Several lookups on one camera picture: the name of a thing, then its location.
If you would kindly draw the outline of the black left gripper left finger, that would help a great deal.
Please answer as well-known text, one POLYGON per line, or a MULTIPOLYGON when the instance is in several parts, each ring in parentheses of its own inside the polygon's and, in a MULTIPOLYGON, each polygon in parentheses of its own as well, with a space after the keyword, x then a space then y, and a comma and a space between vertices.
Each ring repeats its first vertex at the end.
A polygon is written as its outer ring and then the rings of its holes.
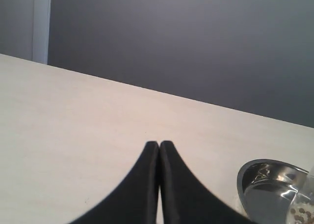
POLYGON ((73 224, 155 224, 159 193, 159 145, 145 144, 122 182, 73 224))

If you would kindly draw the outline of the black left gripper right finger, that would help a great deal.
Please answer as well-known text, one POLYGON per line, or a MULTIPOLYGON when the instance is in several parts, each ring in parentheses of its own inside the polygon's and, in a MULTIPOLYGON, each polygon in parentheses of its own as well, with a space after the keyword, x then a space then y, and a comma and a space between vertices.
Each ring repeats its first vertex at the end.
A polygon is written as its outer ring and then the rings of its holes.
POLYGON ((160 189, 165 224, 252 224, 212 194, 191 172, 175 145, 159 148, 160 189))

